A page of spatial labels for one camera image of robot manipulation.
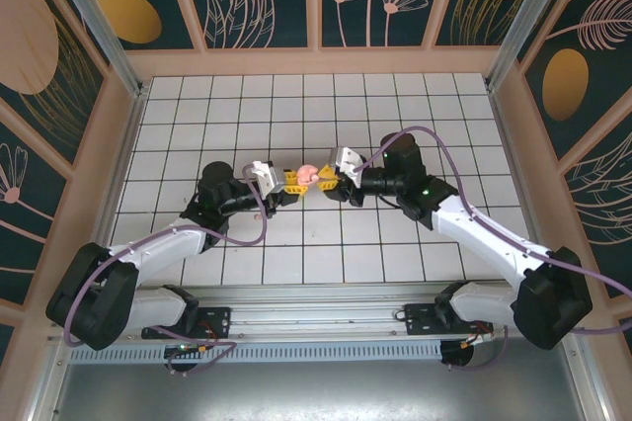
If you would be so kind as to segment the pink oval earbud case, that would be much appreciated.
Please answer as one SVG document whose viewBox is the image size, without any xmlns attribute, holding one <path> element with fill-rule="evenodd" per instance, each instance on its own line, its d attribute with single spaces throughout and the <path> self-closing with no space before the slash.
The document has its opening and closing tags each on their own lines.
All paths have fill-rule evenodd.
<svg viewBox="0 0 632 421">
<path fill-rule="evenodd" d="M 319 169 L 310 164 L 304 164 L 296 171 L 296 183 L 298 186 L 308 187 L 320 180 Z"/>
</svg>

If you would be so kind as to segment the grey metal sheet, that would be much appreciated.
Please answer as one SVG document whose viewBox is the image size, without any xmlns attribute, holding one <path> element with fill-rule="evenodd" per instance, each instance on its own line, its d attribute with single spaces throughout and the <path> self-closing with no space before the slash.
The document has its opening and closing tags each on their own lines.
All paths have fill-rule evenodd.
<svg viewBox="0 0 632 421">
<path fill-rule="evenodd" d="M 54 421 L 585 421 L 566 374 L 505 362 L 219 364 L 190 378 L 158 366 L 76 366 Z"/>
</svg>

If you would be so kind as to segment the small circuit board green LED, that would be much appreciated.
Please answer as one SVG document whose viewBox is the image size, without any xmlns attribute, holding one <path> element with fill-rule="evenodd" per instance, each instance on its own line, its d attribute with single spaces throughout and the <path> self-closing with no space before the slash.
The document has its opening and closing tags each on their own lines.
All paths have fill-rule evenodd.
<svg viewBox="0 0 632 421">
<path fill-rule="evenodd" d="M 209 349 L 210 349 L 209 345 L 200 345 L 200 344 L 167 345 L 164 349 L 163 358 L 165 360 L 200 359 Z"/>
</svg>

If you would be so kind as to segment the aluminium corner post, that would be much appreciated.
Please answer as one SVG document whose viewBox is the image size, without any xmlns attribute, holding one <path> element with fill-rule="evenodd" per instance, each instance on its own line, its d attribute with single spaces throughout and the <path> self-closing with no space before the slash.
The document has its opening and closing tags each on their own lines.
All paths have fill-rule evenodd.
<svg viewBox="0 0 632 421">
<path fill-rule="evenodd" d="M 133 70 L 119 39 L 114 34 L 97 0 L 72 1 L 79 12 L 83 14 L 87 26 L 94 34 L 97 43 L 121 79 L 125 89 L 132 97 L 138 98 L 142 92 L 142 81 Z"/>
<path fill-rule="evenodd" d="M 486 78 L 490 94 L 499 91 L 518 53 L 550 0 L 523 0 Z"/>
</svg>

